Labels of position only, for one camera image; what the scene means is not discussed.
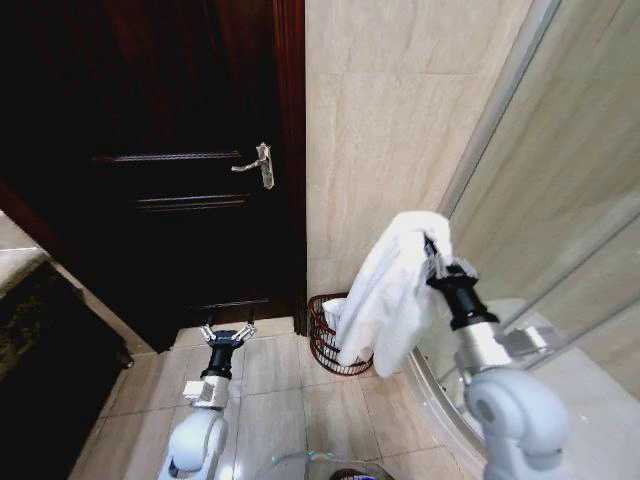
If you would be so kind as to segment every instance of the white towel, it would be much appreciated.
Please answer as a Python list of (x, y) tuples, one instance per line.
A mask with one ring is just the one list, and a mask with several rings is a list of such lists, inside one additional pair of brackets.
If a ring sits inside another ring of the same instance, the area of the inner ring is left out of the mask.
[(344, 304), (346, 301), (346, 298), (332, 298), (322, 304), (324, 321), (327, 322), (327, 325), (333, 331), (338, 327), (340, 315), (342, 315), (342, 310), (344, 310)]
[(446, 311), (440, 294), (425, 283), (425, 234), (450, 263), (449, 222), (433, 212), (398, 214), (369, 252), (336, 329), (341, 365), (351, 365), (358, 357), (368, 360), (375, 352), (378, 375), (392, 375), (431, 319)]

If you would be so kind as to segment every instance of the glass shower door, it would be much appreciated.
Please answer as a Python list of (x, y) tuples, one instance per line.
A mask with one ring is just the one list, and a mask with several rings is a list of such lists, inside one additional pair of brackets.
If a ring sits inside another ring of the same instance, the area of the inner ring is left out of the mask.
[[(640, 477), (638, 45), (638, 2), (563, 1), (451, 218), (503, 323), (564, 337), (529, 368), (570, 408), (584, 479)], [(447, 319), (420, 350), (474, 427)]]

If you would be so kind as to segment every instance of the door frame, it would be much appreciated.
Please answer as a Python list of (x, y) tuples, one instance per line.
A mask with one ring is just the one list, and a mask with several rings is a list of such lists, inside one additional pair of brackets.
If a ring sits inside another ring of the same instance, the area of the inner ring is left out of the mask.
[[(287, 185), (288, 217), (291, 221), (292, 272), (295, 332), (307, 335), (307, 243), (306, 243), (306, 109), (305, 109), (305, 9), (304, 0), (273, 0), (272, 23), (277, 90), (284, 151), (282, 166)], [(90, 269), (68, 248), (61, 235), (48, 225), (8, 185), (0, 181), (0, 208), (74, 276), (85, 283)]]

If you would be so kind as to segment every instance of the shower enclosure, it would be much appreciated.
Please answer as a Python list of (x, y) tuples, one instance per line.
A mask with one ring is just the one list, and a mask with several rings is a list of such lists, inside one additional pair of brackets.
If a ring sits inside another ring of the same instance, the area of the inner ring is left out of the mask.
[[(441, 210), (507, 330), (562, 336), (560, 350), (523, 367), (570, 411), (578, 478), (637, 480), (640, 2), (534, 1), (527, 21)], [(443, 318), (413, 368), (451, 441), (481, 454), (454, 351)]]

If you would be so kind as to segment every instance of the beige wall tile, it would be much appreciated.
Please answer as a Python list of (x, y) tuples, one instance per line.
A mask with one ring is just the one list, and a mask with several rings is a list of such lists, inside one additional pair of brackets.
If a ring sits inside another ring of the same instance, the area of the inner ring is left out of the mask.
[(437, 441), (418, 410), (404, 374), (361, 378), (360, 385), (383, 456), (435, 447)]
[(309, 449), (370, 460), (380, 452), (358, 380), (304, 387)]
[(618, 385), (640, 401), (640, 302), (636, 302), (596, 335), (580, 344), (580, 349), (596, 362)]
[(293, 333), (293, 317), (265, 318), (256, 320), (255, 338), (274, 337)]
[(234, 480), (253, 480), (272, 457), (307, 450), (300, 389), (242, 397)]
[(80, 478), (152, 480), (169, 438), (173, 409), (105, 419)]
[(257, 338), (244, 349), (243, 396), (300, 387), (296, 335)]
[(307, 68), (310, 73), (495, 72), (529, 3), (307, 0)]
[(384, 465), (411, 479), (462, 480), (462, 471), (445, 447), (384, 458)]
[(307, 0), (308, 293), (438, 206), (530, 0)]

